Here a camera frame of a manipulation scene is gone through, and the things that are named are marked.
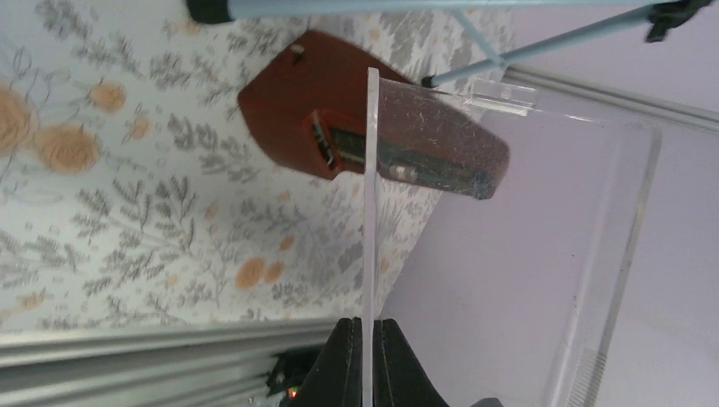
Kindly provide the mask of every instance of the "clamp jaw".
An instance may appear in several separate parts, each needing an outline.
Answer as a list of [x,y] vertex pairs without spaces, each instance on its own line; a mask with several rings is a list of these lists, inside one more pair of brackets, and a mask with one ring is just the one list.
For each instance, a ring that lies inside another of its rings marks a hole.
[[680,0],[672,3],[655,4],[649,14],[652,24],[646,42],[662,42],[675,29],[691,20],[699,10],[712,4],[714,0]]

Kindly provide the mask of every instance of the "clear acrylic sheet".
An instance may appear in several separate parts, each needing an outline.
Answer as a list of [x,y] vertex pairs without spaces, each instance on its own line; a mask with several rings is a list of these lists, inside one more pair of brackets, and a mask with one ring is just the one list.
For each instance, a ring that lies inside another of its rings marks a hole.
[[[536,210],[540,215],[546,205],[554,205],[562,208],[567,219],[586,223],[591,233],[571,237],[586,242],[583,264],[571,276],[549,267],[539,277],[545,286],[554,284],[563,290],[558,299],[554,298],[555,290],[500,294],[519,298],[527,307],[543,307],[545,315],[541,321],[524,321],[518,315],[512,321],[516,325],[513,332],[480,326],[489,332],[488,340],[478,344],[482,348],[480,354],[489,355],[490,360],[475,363],[502,365],[502,371],[510,376],[545,377],[542,388],[483,389],[486,392],[483,397],[498,397],[505,407],[592,405],[599,391],[660,152],[661,134],[639,123],[539,111],[533,108],[536,92],[515,86],[515,92],[518,90],[519,98],[524,100],[517,102],[511,100],[512,95],[502,86],[498,82],[482,83],[474,87],[475,94],[449,95],[383,80],[376,70],[370,69],[362,324],[365,407],[372,406],[371,321],[379,317],[381,307],[376,287],[382,279],[382,262],[393,255],[392,248],[383,244],[387,239],[383,216],[390,205],[402,207],[401,203],[390,202],[383,192],[399,184],[464,195],[462,204],[466,208],[476,207],[474,214],[500,219],[499,227],[506,224],[512,229],[507,232],[510,236],[528,236],[517,240],[515,248],[506,247],[513,242],[499,247],[507,254],[521,250],[521,245],[543,244],[539,237],[532,240],[536,233],[532,234],[529,226],[517,224],[510,218],[512,213]],[[477,133],[480,117],[483,125],[490,123],[496,130],[495,138]],[[558,143],[566,148],[549,148]],[[588,176],[577,179],[575,173]],[[573,198],[574,193],[589,194],[594,199],[587,205]],[[482,249],[482,242],[477,242],[477,249]],[[513,266],[516,264],[513,257],[516,256],[506,255],[505,260],[499,257],[504,277],[521,280],[536,274],[535,270]],[[477,268],[481,276],[482,265]],[[445,278],[452,278],[452,269],[452,265],[446,265],[442,270]],[[538,323],[548,329],[534,329]],[[498,346],[502,342],[512,343],[516,348]],[[516,354],[528,349],[538,357],[517,358]],[[477,382],[482,382],[482,378],[478,377]]]

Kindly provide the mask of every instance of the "lavender wall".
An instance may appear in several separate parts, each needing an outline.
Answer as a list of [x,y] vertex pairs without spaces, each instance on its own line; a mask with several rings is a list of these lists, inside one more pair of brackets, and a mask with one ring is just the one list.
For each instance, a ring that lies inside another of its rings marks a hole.
[[[593,23],[628,8],[518,8],[517,45]],[[719,111],[719,6],[702,10],[665,42],[645,44],[647,28],[617,33],[526,62],[539,69]]]
[[[543,93],[540,107],[641,119],[552,92]],[[596,197],[582,189],[581,179],[593,174],[585,159],[551,188],[559,197],[541,195],[549,180],[532,169],[550,165],[527,152],[566,152],[592,140],[576,134],[585,138],[559,144],[555,129],[527,132],[518,120],[483,123],[502,137],[524,137],[511,164],[524,170],[522,179],[509,173],[494,202],[479,205],[444,194],[383,316],[397,319],[450,405],[499,395],[507,407],[539,407],[531,398],[544,385],[546,343],[565,318],[547,310],[566,306],[563,296],[592,228],[563,205],[586,204],[593,213]],[[665,131],[599,406],[709,406],[719,399],[719,137],[673,125]],[[527,368],[517,371],[518,365]]]

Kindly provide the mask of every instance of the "orange flower pattern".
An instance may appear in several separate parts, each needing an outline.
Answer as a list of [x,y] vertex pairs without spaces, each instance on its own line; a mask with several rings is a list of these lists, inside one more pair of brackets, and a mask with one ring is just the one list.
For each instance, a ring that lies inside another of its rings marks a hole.
[[97,109],[114,114],[125,106],[127,93],[125,93],[125,87],[120,83],[100,81],[90,89],[87,99]]
[[280,204],[286,204],[287,202],[290,202],[290,199],[292,198],[292,195],[289,191],[285,191],[279,195],[277,195],[277,202]]
[[18,310],[22,311],[30,311],[35,308],[38,308],[42,303],[45,301],[45,292],[42,291],[40,293],[32,293],[30,295],[25,295],[23,297],[20,297],[20,306],[18,307]]
[[282,242],[280,243],[280,250],[283,252],[288,251],[290,248],[292,248],[292,245],[294,244],[294,235],[289,235],[282,239]]
[[280,279],[284,270],[285,264],[281,261],[272,263],[270,267],[267,267],[267,270],[265,270],[265,282],[268,284],[275,283],[277,280]]
[[[356,294],[362,267],[361,176],[318,180],[276,165],[237,111],[238,90],[263,67],[251,61],[271,59],[307,19],[223,33],[154,4],[119,17],[81,0],[3,7],[23,24],[0,26],[0,246],[11,269],[0,273],[0,331],[353,307],[345,294]],[[465,47],[432,14],[328,15],[312,26],[421,77],[447,62],[437,55]],[[154,31],[150,43],[133,29],[139,20]],[[383,281],[436,202],[423,190],[389,193],[413,214],[387,222],[399,228],[379,256]]]
[[135,121],[133,121],[128,127],[129,131],[127,136],[132,140],[142,140],[150,134],[150,127],[152,121],[144,114],[139,114]]
[[249,290],[257,285],[265,271],[265,259],[253,257],[245,262],[235,276],[235,287],[238,290]]
[[90,170],[100,157],[95,135],[78,125],[42,128],[35,137],[40,160],[51,171],[73,175]]
[[220,212],[220,204],[217,203],[217,201],[214,201],[204,211],[204,219],[205,220],[214,220],[215,217],[217,216],[217,214],[219,214],[219,212]]
[[0,84],[0,157],[24,147],[36,130],[32,108],[17,92]]

